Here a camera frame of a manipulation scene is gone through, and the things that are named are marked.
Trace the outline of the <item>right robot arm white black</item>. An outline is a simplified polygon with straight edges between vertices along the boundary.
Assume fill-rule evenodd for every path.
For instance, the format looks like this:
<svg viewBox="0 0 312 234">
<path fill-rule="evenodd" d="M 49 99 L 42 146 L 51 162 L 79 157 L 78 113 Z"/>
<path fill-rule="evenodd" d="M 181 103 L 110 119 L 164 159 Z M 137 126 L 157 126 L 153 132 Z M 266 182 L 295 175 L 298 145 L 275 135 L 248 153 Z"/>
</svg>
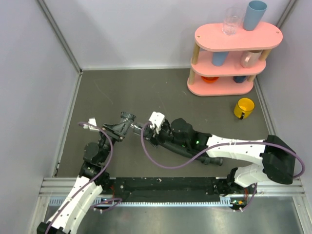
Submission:
<svg viewBox="0 0 312 234">
<path fill-rule="evenodd" d="M 230 139 L 195 131 L 181 118 L 172 123 L 166 119 L 158 121 L 152 118 L 143 125 L 140 140 L 149 159 L 152 157 L 146 149 L 146 141 L 186 157 L 188 161 L 179 165 L 179 168 L 195 160 L 216 165 L 221 165 L 224 159 L 248 162 L 248 166 L 231 169 L 227 176 L 228 188 L 233 193 L 265 181 L 290 185 L 295 178 L 297 154 L 274 135 L 251 141 Z"/>
</svg>

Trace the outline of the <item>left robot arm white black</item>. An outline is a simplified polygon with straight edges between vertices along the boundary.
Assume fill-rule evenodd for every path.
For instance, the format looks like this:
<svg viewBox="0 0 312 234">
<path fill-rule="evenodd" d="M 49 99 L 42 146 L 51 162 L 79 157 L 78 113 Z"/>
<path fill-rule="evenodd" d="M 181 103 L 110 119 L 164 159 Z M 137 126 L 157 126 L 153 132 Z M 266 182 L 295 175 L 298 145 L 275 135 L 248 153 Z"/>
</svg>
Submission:
<svg viewBox="0 0 312 234">
<path fill-rule="evenodd" d="M 88 143 L 84 148 L 84 163 L 76 181 L 59 209 L 37 227 L 38 234 L 75 234 L 94 200 L 109 191 L 111 182 L 106 171 L 113 157 L 114 144 L 122 141 L 133 119 L 123 117 L 118 124 L 97 127 L 95 119 L 79 122 L 83 128 L 99 131 L 98 143 Z"/>
</svg>

